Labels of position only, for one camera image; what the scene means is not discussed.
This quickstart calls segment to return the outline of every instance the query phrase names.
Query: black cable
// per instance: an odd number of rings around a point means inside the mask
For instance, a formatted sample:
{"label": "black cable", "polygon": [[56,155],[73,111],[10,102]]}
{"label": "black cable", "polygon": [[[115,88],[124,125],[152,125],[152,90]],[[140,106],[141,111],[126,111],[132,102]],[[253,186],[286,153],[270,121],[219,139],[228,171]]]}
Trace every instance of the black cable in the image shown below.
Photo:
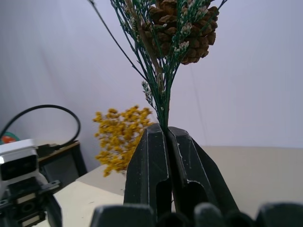
{"label": "black cable", "polygon": [[70,111],[69,109],[66,109],[62,106],[59,106],[59,105],[37,105],[37,106],[34,106],[34,107],[31,107],[31,108],[28,108],[24,111],[22,111],[21,113],[17,114],[13,119],[11,119],[6,125],[5,127],[2,129],[2,131],[0,132],[0,139],[2,138],[2,136],[4,135],[4,133],[6,132],[6,130],[11,126],[11,124],[17,120],[19,117],[25,115],[26,113],[28,112],[31,112],[33,110],[37,110],[37,109],[42,109],[42,108],[55,108],[55,109],[59,109],[59,110],[63,110],[65,112],[68,112],[71,116],[73,116],[77,122],[77,125],[78,125],[78,129],[77,129],[77,132],[76,134],[74,135],[74,137],[72,139],[70,139],[68,142],[64,143],[64,144],[61,144],[61,145],[57,145],[55,147],[53,147],[54,149],[60,149],[62,147],[65,147],[65,146],[68,146],[70,144],[72,144],[76,138],[78,137],[79,133],[80,133],[80,130],[81,130],[81,123],[80,123],[80,120],[79,118],[77,117],[76,114],[74,114],[72,111]]}

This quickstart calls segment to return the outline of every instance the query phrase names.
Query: yellow dried flower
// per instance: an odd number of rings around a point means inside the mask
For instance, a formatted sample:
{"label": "yellow dried flower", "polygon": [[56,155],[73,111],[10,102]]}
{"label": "yellow dried flower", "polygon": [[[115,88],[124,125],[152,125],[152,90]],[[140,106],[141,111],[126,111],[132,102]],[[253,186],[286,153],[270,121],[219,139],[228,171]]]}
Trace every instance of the yellow dried flower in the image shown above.
{"label": "yellow dried flower", "polygon": [[100,140],[102,147],[96,159],[102,165],[107,165],[104,177],[113,170],[118,173],[127,170],[144,129],[152,124],[148,119],[151,113],[147,107],[139,110],[138,105],[121,113],[113,108],[105,115],[96,112],[93,121],[99,124],[99,128],[95,137]]}

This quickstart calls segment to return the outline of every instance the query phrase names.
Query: pine cone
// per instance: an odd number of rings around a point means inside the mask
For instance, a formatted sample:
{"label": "pine cone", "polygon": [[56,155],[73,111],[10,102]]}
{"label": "pine cone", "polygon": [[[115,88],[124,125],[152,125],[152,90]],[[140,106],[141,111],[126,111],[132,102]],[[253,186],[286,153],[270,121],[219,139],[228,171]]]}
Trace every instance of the pine cone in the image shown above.
{"label": "pine cone", "polygon": [[[213,17],[208,25],[207,21],[216,11],[217,7],[215,6],[208,8],[208,12],[205,16],[192,25],[190,34],[184,40],[189,42],[189,50],[184,59],[182,59],[182,64],[187,65],[189,63],[196,63],[200,58],[204,58],[208,55],[209,45],[213,45],[215,42],[215,30],[218,27],[216,21],[218,20],[218,17]],[[151,6],[149,8],[149,13],[154,23],[153,28],[158,37],[158,44],[161,47],[162,56],[160,55],[155,40],[153,39],[151,26],[143,24],[143,29],[145,30],[146,37],[153,46],[157,57],[161,58],[169,54],[169,50],[172,45],[171,39],[177,32],[177,0],[156,0],[156,6]],[[200,30],[204,26],[206,26],[206,28],[200,33]]]}

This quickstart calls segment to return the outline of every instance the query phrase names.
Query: yellow flower cluster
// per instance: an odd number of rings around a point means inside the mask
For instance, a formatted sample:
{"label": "yellow flower cluster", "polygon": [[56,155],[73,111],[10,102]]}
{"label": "yellow flower cluster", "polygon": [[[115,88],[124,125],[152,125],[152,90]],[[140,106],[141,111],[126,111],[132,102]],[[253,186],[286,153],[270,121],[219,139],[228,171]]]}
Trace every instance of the yellow flower cluster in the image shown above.
{"label": "yellow flower cluster", "polygon": [[104,176],[110,175],[112,170],[118,173],[127,170],[144,129],[152,124],[148,119],[150,114],[149,108],[139,110],[137,105],[121,113],[116,109],[109,109],[106,115],[96,112],[93,121],[99,123],[99,129],[95,137],[101,146],[96,159],[107,165]]}

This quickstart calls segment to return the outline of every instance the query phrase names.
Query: gray wall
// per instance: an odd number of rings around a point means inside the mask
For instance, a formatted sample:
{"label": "gray wall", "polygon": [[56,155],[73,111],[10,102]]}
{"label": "gray wall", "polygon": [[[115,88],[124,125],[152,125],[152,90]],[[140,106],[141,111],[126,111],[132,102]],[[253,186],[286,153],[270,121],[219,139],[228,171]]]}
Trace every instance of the gray wall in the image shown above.
{"label": "gray wall", "polygon": [[[96,2],[135,61],[110,2]],[[201,145],[303,147],[302,7],[301,0],[228,1],[210,54],[179,70],[170,125]],[[97,167],[94,112],[148,104],[140,76],[88,1],[1,0],[0,28],[0,127],[28,107],[63,105],[80,117],[85,162]],[[11,131],[63,141],[75,129],[65,113],[41,110]]]}

